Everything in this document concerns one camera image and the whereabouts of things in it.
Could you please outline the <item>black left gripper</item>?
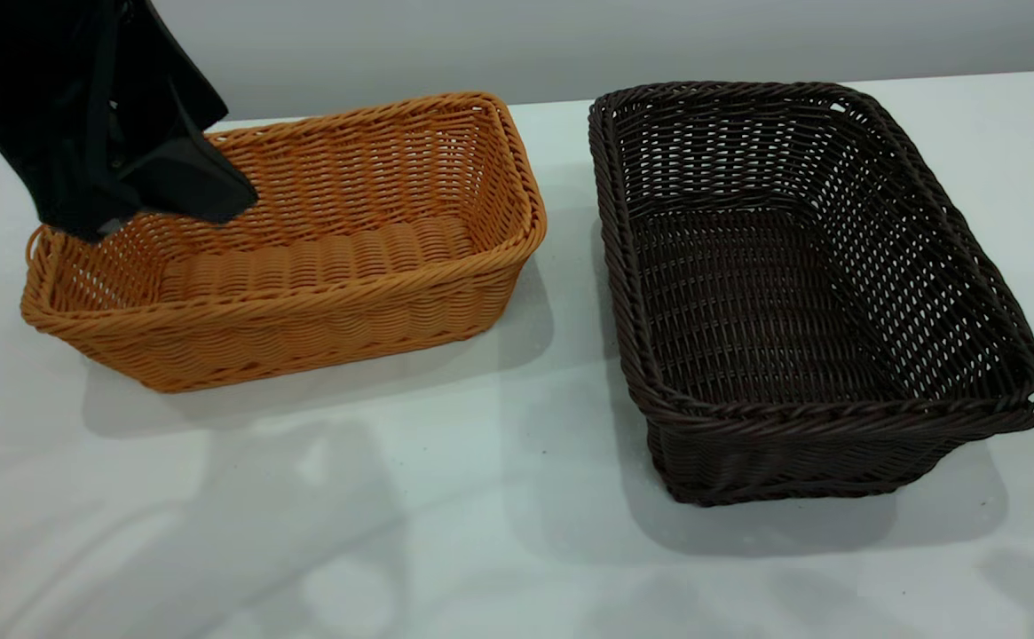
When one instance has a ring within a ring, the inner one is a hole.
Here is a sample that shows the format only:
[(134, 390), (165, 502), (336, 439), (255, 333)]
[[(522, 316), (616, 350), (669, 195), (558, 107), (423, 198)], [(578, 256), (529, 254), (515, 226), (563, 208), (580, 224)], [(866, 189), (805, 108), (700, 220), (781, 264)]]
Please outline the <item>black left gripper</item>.
[(53, 142), (103, 135), (107, 165), (136, 162), (136, 191), (107, 170), (58, 163), (42, 221), (102, 242), (147, 209), (225, 224), (256, 188), (202, 136), (229, 109), (151, 1), (0, 1), (0, 153), (18, 173)]

